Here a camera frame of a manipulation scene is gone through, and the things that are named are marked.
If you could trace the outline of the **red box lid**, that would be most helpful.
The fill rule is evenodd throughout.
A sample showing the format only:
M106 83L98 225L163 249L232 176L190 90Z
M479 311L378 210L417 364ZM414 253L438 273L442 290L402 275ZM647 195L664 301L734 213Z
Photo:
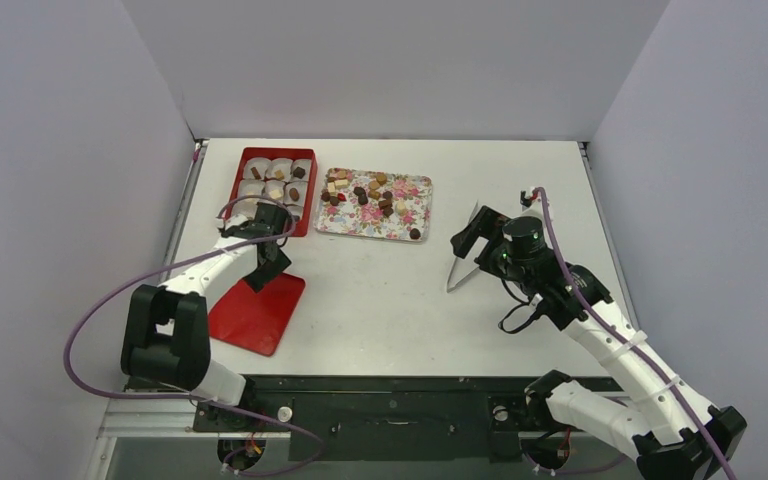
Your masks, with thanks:
M304 293L303 278L282 273L259 292L240 280L211 308L212 339L271 357Z

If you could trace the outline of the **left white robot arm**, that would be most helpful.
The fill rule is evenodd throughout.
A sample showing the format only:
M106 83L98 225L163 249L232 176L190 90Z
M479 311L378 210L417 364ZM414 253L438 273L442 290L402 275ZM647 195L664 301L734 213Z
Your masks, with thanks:
M415 334L441 321L456 264L447 245L419 236L395 246L317 243L307 248L300 276L287 270L281 241L292 219L262 203L256 217L223 222L213 248L174 266L158 285L139 284L129 303L120 366L124 374L219 406L232 429L251 427L258 402L237 359L211 352L211 321L229 318L229 334L266 354L266 343L288 335L277 352L282 374L381 373L407 355Z

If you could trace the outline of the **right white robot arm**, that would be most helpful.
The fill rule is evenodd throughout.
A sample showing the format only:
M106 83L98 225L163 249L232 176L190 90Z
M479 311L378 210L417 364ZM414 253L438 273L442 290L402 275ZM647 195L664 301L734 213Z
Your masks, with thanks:
M624 406L557 370L524 390L532 424L574 428L634 461L646 479L709 479L729 465L746 428L733 407L718 407L671 369L632 326L607 287L586 267L559 253L543 217L508 217L487 206L476 210L450 243L464 259L477 240L479 270L514 285L536 305L526 320L543 317L583 347L625 392Z

